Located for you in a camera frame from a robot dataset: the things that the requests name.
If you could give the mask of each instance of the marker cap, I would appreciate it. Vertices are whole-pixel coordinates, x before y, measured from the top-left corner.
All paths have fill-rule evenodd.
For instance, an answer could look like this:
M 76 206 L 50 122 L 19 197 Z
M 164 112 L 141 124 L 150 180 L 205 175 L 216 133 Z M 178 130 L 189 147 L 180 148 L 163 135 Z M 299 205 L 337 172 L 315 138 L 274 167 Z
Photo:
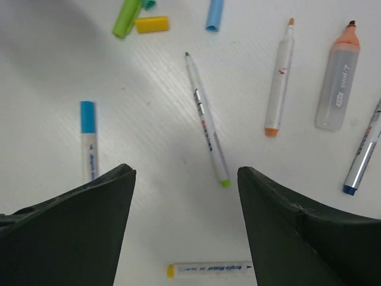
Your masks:
M 348 194 L 348 195 L 355 195 L 355 192 L 357 191 L 356 188 L 353 188 L 351 186 L 345 185 L 343 188 L 343 192 Z
M 174 278 L 174 266 L 173 265 L 168 266 L 167 278 Z
M 221 186 L 222 186 L 223 188 L 228 188 L 228 187 L 230 187 L 230 180 L 229 180 L 229 179 L 228 179 L 228 180 L 225 180 L 225 181 L 221 181 L 220 183 L 221 183 Z
M 81 133 L 96 133 L 95 103 L 81 101 Z
M 113 28 L 113 34 L 123 39 L 131 32 L 133 20 L 139 15 L 142 3 L 140 0 L 124 0 L 118 19 Z
M 208 31 L 218 32 L 220 30 L 223 6 L 224 0 L 210 1 L 207 25 L 205 27 Z
M 156 0 L 141 0 L 144 9 L 149 10 L 156 5 Z
M 135 19 L 138 33 L 166 31 L 169 29 L 167 16 Z

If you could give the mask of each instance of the blue marker cap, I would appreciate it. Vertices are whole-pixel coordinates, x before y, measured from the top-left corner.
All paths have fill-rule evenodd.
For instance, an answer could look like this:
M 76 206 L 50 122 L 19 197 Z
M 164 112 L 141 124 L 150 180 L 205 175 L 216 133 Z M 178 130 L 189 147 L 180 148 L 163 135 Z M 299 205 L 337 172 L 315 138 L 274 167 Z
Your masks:
M 355 195 L 355 192 L 357 191 L 356 188 L 353 188 L 351 186 L 345 185 L 343 188 L 343 192 L 348 194 L 348 195 Z
M 220 30 L 223 6 L 224 0 L 210 1 L 207 25 L 205 27 L 208 31 L 218 32 Z
M 81 101 L 81 133 L 96 133 L 94 102 Z
M 149 10 L 156 5 L 156 0 L 141 0 L 144 9 Z

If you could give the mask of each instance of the white marker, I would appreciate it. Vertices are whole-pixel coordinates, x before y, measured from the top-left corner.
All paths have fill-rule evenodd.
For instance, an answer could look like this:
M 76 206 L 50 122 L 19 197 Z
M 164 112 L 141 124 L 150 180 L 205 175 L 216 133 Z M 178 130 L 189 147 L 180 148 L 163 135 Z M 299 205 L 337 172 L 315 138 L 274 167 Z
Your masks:
M 377 141 L 381 134 L 381 102 L 378 103 L 376 111 L 374 112 L 373 118 L 369 124 L 367 132 L 365 133 L 364 139 L 358 149 L 356 158 L 352 164 L 351 170 L 349 171 L 348 177 L 346 178 L 343 192 L 348 195 L 354 195 L 360 186 L 361 180 L 363 179 L 365 170 L 369 164 L 371 155 L 376 148 Z
M 228 278 L 255 276 L 252 262 L 175 263 L 168 267 L 168 278 Z
M 197 72 L 197 68 L 192 61 L 191 56 L 186 52 L 186 70 L 192 85 L 192 92 L 198 109 L 198 115 L 201 119 L 201 125 L 205 133 L 208 143 L 208 149 L 212 156 L 214 167 L 217 171 L 218 180 L 221 186 L 227 188 L 230 186 L 229 173 L 225 162 L 224 155 L 217 137 L 216 127 L 214 126 L 212 115 L 209 110 L 207 98 L 201 86 L 201 81 Z
M 95 104 L 91 101 L 81 101 L 81 145 L 82 178 L 86 184 L 98 177 Z
M 279 43 L 273 83 L 271 84 L 270 98 L 268 99 L 264 129 L 266 136 L 269 137 L 275 137 L 279 131 L 294 42 L 293 18 L 291 18 L 285 37 Z

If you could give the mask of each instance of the green marker cap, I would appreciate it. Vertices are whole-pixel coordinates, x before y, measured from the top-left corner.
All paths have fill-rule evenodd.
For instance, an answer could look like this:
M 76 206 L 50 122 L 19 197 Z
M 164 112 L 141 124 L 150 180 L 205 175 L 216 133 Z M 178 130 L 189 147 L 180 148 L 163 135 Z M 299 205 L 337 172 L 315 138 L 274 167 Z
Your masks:
M 156 5 L 156 0 L 141 0 L 144 9 L 149 10 Z
M 225 180 L 225 181 L 221 181 L 220 183 L 221 183 L 221 186 L 222 186 L 223 188 L 228 188 L 228 187 L 230 187 L 230 180 L 229 180 L 229 179 L 228 179 L 228 180 Z
M 118 19 L 113 28 L 113 34 L 123 39 L 131 32 L 133 21 L 138 17 L 142 3 L 140 0 L 124 0 Z

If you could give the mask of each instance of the blue marker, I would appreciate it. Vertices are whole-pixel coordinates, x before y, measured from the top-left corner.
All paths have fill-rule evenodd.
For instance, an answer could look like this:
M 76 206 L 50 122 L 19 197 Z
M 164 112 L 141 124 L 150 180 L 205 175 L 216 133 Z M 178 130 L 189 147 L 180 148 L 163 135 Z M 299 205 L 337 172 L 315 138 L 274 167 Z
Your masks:
M 168 278 L 255 276 L 252 262 L 175 263 L 168 267 Z
M 95 103 L 81 101 L 82 178 L 86 184 L 98 177 Z

